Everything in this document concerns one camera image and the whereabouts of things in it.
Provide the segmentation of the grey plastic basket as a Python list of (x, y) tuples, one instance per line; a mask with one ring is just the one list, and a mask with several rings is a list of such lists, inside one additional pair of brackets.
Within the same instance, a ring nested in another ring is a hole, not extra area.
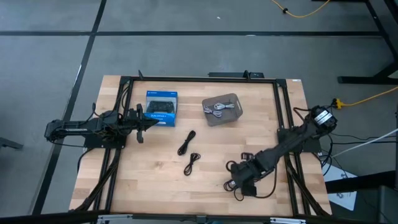
[(243, 114), (243, 108), (235, 93), (206, 98), (202, 101), (202, 107), (209, 126), (235, 122)]

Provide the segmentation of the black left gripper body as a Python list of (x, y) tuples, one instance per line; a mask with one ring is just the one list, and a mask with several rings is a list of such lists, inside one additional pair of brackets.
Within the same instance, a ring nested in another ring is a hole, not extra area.
[(130, 134), (132, 131), (136, 130), (136, 139), (138, 143), (142, 144), (144, 142), (143, 131), (145, 131), (145, 123), (144, 123), (144, 113), (141, 104), (136, 105), (136, 109), (130, 109), (128, 112), (128, 116), (126, 118), (127, 121), (127, 133)]

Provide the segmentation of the black desk leg frame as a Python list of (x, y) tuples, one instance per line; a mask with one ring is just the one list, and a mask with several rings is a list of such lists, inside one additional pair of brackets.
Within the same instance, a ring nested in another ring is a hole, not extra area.
[(362, 58), (360, 53), (376, 58), (386, 58), (388, 62), (383, 68), (375, 68), (370, 73), (373, 61), (366, 64), (363, 73), (342, 73), (337, 76), (340, 84), (355, 85), (398, 85), (398, 5), (395, 0), (330, 0), (337, 3), (355, 4), (366, 7), (366, 17), (372, 20), (374, 29), (371, 31), (333, 31), (329, 37), (337, 37), (350, 42), (349, 48), (355, 48), (354, 59)]

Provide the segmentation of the black aluminium table frame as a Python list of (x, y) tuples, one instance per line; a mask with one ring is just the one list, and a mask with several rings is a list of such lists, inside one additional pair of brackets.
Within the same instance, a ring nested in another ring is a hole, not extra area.
[[(106, 184), (99, 202), (111, 214), (226, 215), (293, 217), (314, 215), (287, 175), (285, 159), (277, 172), (257, 183), (259, 197), (227, 192), (228, 161), (277, 144), (277, 130), (300, 125), (294, 107), (307, 105), (300, 80), (203, 77), (133, 78), (131, 104), (147, 90), (178, 93), (177, 124), (153, 127), (142, 144), (130, 135), (121, 151), (116, 181)], [(201, 103), (235, 93), (243, 115), (235, 122), (209, 126)]]

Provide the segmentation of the black rig crossbar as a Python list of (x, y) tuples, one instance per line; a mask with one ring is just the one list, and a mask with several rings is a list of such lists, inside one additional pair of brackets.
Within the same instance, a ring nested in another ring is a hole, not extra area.
[(258, 216), (226, 216), (226, 215), (166, 215), (148, 213), (110, 214), (106, 210), (69, 211), (65, 213), (48, 213), (0, 218), (0, 224), (83, 224), (106, 222), (117, 219), (130, 220), (176, 220), (180, 222), (260, 222), (263, 224), (387, 224), (365, 222), (361, 220), (339, 219), (331, 216), (297, 215), (293, 217), (258, 217)]

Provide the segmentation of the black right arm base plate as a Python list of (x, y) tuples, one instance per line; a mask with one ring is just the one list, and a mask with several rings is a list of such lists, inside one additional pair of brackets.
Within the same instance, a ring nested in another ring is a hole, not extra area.
[[(278, 142), (281, 143), (285, 141), (287, 138), (295, 138), (297, 137), (299, 132), (297, 130), (293, 129), (278, 129), (277, 130), (277, 138)], [(314, 138), (308, 138), (304, 142), (296, 145), (293, 149), (291, 149), (289, 152), (314, 152), (318, 153), (321, 152), (322, 148), (320, 145), (319, 139), (314, 139)]]

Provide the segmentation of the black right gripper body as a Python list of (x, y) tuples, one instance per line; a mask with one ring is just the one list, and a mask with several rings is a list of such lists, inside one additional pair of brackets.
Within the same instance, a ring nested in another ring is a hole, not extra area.
[(254, 155), (249, 152), (242, 152), (240, 163), (240, 183), (241, 183), (241, 193), (245, 196), (255, 197), (257, 195), (257, 188), (254, 185), (254, 171), (252, 168), (252, 163), (249, 162)]

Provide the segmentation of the dark grey cabinet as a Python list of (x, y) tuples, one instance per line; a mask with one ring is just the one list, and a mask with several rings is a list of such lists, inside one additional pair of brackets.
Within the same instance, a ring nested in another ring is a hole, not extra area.
[(334, 216), (398, 224), (398, 174), (394, 170), (356, 176), (332, 167), (324, 180)]

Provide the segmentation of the blue game controller box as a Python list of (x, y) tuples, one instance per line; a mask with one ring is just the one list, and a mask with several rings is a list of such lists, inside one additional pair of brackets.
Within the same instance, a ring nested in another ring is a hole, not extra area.
[(156, 126), (174, 127), (177, 116), (176, 91), (147, 90), (145, 115), (157, 119)]

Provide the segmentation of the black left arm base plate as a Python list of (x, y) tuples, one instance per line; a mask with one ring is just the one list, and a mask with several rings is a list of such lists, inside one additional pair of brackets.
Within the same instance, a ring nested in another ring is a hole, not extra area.
[(103, 139), (100, 136), (86, 136), (83, 146), (86, 148), (115, 149), (123, 148), (126, 144), (125, 136), (117, 136), (113, 139)]

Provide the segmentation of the black furniture foot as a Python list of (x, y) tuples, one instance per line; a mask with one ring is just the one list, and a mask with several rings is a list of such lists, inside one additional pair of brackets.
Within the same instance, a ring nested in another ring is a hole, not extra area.
[(2, 147), (10, 147), (10, 148), (13, 148), (13, 149), (22, 149), (23, 146), (24, 146), (23, 144), (19, 144), (17, 142), (11, 141), (9, 139), (0, 137), (0, 148), (2, 148)]

